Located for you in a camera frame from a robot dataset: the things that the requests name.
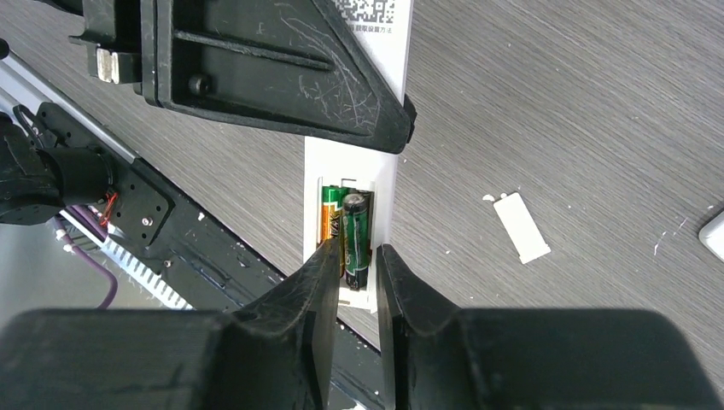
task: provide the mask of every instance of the green battery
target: green battery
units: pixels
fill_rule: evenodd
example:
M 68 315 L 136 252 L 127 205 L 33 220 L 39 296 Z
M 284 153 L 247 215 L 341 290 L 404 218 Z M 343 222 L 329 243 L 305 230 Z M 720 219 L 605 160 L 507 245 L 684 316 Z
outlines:
M 360 193 L 349 194 L 342 203 L 344 278 L 352 290 L 367 285 L 370 269 L 370 203 Z
M 374 197 L 375 193 L 370 190 L 360 190 L 359 191 L 362 196 L 365 197 L 367 200 L 367 241 L 368 243 L 372 243 L 372 215 L 374 215 L 375 209 L 373 208 L 373 204 L 375 203 Z M 370 256 L 370 261 L 372 260 L 372 247 L 370 246 L 367 252 Z

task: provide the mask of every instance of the white device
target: white device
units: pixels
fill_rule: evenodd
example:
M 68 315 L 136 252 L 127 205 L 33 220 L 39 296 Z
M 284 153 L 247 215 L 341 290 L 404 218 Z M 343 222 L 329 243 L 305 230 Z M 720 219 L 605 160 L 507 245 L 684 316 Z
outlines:
M 699 231 L 699 240 L 724 261 L 724 212 L 718 214 Z

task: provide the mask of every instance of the qr code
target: qr code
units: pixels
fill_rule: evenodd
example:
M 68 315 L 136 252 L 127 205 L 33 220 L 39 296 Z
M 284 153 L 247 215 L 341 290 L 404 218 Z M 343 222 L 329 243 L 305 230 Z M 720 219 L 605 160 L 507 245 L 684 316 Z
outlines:
M 348 22 L 394 23 L 394 0 L 335 0 Z

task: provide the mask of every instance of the wire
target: wire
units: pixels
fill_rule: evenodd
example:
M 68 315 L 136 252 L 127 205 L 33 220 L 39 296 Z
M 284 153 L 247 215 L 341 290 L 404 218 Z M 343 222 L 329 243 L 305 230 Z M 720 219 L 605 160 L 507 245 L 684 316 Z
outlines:
M 73 242 L 75 242 L 76 246 L 81 248 L 86 254 L 88 254 L 88 256 L 93 257 L 94 253 L 101 250 L 101 247 L 98 246 L 98 241 L 85 234 L 87 232 L 86 230 L 81 231 L 77 226 L 67 220 L 61 219 L 61 222 L 63 223 L 63 226 L 66 227 L 68 236 L 73 240 Z
M 27 136 L 31 139 L 35 148 L 44 148 L 43 139 L 38 129 L 37 119 L 35 115 L 24 105 L 16 105 L 13 107 L 13 115 L 18 120 L 20 127 L 26 132 Z
M 108 225 L 116 199 L 118 199 L 118 192 L 114 192 L 113 195 L 106 194 L 106 209 L 103 211 L 101 218 L 99 219 L 98 223 L 100 226 L 105 227 Z
M 103 301 L 97 307 L 98 309 L 107 309 L 109 306 L 111 306 L 111 303 L 113 303 L 113 300 L 118 293 L 118 279 L 115 277 L 115 275 L 113 275 L 111 271 L 103 267 L 95 259 L 88 256 L 88 254 L 86 254 L 81 248 L 79 248 L 78 245 L 75 244 L 70 236 L 68 236 L 68 233 L 63 227 L 63 223 L 61 222 L 60 218 L 54 216 L 52 221 L 58 239 L 62 239 L 63 242 L 65 242 L 66 245 L 73 251 L 73 253 L 75 253 L 80 259 L 82 259 L 85 263 L 95 269 L 96 272 L 100 273 L 110 282 L 110 287 L 108 288 L 108 293 L 106 294 L 106 297 L 103 298 Z
M 99 241 L 105 242 L 108 237 L 108 232 L 98 224 L 96 218 L 91 215 L 88 208 L 82 205 L 71 205 L 66 208 L 69 214 L 71 214 L 76 220 L 85 226 L 86 229 L 96 235 Z

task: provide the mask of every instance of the red wire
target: red wire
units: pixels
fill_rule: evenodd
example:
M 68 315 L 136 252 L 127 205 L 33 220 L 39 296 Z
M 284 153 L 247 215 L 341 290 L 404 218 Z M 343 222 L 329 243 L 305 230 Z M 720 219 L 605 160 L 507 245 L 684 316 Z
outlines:
M 108 200 L 108 204 L 106 205 L 106 209 L 103 211 L 101 218 L 98 219 L 98 223 L 100 223 L 101 226 L 108 225 L 111 213 L 113 212 L 113 205 L 115 200 L 118 199 L 118 192 L 114 192 L 113 195 L 106 194 L 106 199 Z

